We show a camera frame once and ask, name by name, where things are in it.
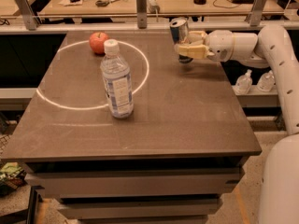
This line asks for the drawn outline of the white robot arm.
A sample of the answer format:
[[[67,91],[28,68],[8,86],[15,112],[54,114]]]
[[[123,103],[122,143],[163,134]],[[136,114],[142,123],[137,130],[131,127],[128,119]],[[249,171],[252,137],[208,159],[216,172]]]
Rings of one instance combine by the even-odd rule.
[[[268,24],[257,34],[187,31],[175,40],[175,51],[197,60],[235,60],[271,69],[288,136],[265,160],[258,224],[299,224],[299,63],[288,31],[279,24]]]

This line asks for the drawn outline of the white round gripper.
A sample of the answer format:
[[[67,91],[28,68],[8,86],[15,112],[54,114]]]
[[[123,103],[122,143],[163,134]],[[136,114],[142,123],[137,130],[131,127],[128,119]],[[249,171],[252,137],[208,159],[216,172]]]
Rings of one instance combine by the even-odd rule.
[[[175,51],[179,55],[194,59],[208,57],[215,62],[226,62],[232,56],[234,36],[228,30],[215,30],[209,34],[205,31],[189,31],[188,38],[191,43],[199,45],[176,44]]]

